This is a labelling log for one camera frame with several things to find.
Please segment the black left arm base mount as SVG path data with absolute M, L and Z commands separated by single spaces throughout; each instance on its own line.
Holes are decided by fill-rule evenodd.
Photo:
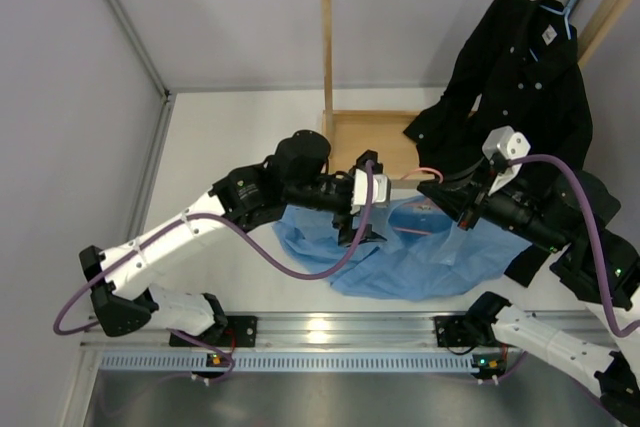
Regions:
M 192 315 L 180 318 L 167 330 L 172 347 L 206 344 L 217 348 L 252 348 L 256 344 L 257 318 L 248 315 Z

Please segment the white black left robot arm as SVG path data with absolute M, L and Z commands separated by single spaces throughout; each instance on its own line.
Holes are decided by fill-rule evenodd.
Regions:
M 367 150 L 348 171 L 327 172 L 331 145 L 301 130 L 280 141 L 264 161 L 239 167 L 181 213 L 118 247 L 95 246 L 79 254 L 98 325 L 109 337 L 144 327 L 177 330 L 213 346 L 228 320 L 209 293 L 161 287 L 159 279 L 184 259 L 214 243 L 225 230 L 247 235 L 280 220 L 287 207 L 329 213 L 338 244 L 354 253 L 380 240 L 370 222 L 373 208 L 390 200 L 391 181 L 376 152 Z

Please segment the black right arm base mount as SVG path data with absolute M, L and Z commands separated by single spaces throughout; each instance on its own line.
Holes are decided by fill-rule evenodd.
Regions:
M 509 347 L 523 351 L 522 347 L 500 341 L 494 333 L 496 317 L 477 317 L 472 315 L 440 315 L 433 318 L 437 346 L 451 351 L 462 349 L 464 352 L 480 347 Z

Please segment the light blue button shirt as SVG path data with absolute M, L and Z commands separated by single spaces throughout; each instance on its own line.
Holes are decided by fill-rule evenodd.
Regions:
M 284 252 L 317 274 L 346 252 L 331 220 L 329 213 L 290 206 L 272 228 Z M 464 231 L 421 196 L 373 209 L 370 222 L 382 241 L 359 245 L 326 280 L 341 294 L 407 301 L 462 295 L 501 277 L 531 245 L 484 220 Z

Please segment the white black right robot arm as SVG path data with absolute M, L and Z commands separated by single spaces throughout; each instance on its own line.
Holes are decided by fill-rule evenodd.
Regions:
M 478 221 L 556 255 L 551 272 L 607 328 L 615 346 L 553 328 L 494 292 L 461 316 L 472 346 L 513 346 L 565 373 L 626 426 L 639 423 L 639 253 L 607 225 L 621 208 L 595 176 L 544 154 L 496 154 L 462 180 L 423 181 L 418 190 L 470 230 Z

